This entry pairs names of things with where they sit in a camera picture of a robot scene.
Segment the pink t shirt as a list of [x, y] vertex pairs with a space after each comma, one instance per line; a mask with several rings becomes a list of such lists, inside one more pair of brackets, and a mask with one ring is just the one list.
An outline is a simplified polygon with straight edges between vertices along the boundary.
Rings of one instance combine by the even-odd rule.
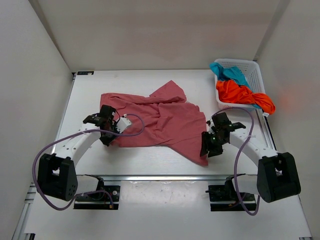
[[202, 132], [207, 130], [206, 117], [200, 108], [187, 101], [182, 88], [169, 81], [148, 97], [104, 93], [100, 105], [115, 108], [120, 115], [129, 115], [131, 127], [125, 137], [114, 145], [121, 148], [166, 146], [193, 163], [206, 167], [208, 161], [200, 156]]

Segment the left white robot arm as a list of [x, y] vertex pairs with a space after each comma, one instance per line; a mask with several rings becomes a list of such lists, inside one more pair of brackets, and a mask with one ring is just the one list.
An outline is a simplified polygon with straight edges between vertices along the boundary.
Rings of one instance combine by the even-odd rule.
[[102, 105], [100, 111], [88, 115], [77, 133], [62, 139], [62, 147], [48, 154], [42, 150], [32, 165], [32, 177], [38, 193], [46, 200], [53, 197], [72, 201], [78, 195], [88, 194], [100, 200], [105, 194], [101, 177], [76, 173], [76, 166], [96, 141], [104, 145], [119, 137], [131, 122], [123, 116], [115, 119], [118, 111]]

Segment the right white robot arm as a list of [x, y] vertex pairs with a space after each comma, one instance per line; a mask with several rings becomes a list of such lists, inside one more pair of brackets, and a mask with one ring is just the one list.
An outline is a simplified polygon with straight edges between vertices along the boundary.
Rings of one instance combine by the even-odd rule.
[[227, 198], [236, 200], [242, 194], [253, 194], [271, 203], [301, 193], [292, 154], [264, 146], [244, 124], [231, 122], [224, 112], [213, 115], [207, 124], [209, 130], [201, 134], [200, 156], [219, 156], [223, 153], [223, 145], [230, 144], [257, 167], [256, 174], [236, 173], [226, 179], [224, 193]]

